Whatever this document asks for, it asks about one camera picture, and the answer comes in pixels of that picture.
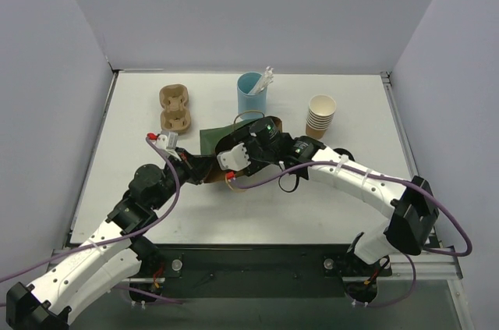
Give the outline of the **brown paper bag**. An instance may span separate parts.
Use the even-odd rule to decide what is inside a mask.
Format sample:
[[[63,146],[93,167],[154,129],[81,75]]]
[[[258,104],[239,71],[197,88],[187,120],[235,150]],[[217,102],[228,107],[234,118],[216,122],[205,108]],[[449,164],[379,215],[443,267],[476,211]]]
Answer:
[[[272,119],[274,124],[276,125],[278,131],[282,132],[282,120],[277,116],[269,115],[269,118]],[[218,127],[207,130],[200,130],[200,153],[202,155],[212,155],[218,154],[221,151],[230,150],[235,144],[232,140],[230,140],[227,136],[235,130],[239,130],[241,128],[245,129],[249,124],[255,122],[257,119],[247,119],[241,122],[237,122],[230,126]],[[220,169],[220,166],[215,158],[216,163],[210,170],[207,178],[204,180],[204,183],[216,183],[225,181],[225,173],[226,171]],[[239,176],[251,176],[264,169],[269,164],[257,163],[255,165],[251,165],[249,168],[243,169],[242,171],[238,171],[235,173],[236,177]]]

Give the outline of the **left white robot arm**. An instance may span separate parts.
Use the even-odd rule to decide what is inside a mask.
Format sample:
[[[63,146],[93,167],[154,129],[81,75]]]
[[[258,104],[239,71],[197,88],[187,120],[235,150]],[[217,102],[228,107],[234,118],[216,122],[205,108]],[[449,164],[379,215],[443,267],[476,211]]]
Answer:
[[[6,294],[6,322],[12,329],[67,329],[95,300],[123,279],[152,275],[156,246],[143,232],[156,211],[177,199],[185,183],[201,184],[216,159],[182,148],[164,168],[140,166],[123,198],[80,247],[30,284],[16,283]]]

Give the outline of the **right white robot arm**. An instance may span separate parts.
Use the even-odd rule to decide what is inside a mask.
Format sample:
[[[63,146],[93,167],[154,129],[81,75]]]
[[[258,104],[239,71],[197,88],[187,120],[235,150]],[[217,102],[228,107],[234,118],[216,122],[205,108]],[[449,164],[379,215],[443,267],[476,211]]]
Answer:
[[[386,176],[312,137],[292,137],[270,117],[232,130],[214,151],[223,171],[252,176],[276,165],[284,174],[332,186],[383,215],[382,223],[361,232],[345,255],[346,266],[356,274],[389,254],[421,254],[439,216],[428,198],[430,185],[423,178],[406,181]]]

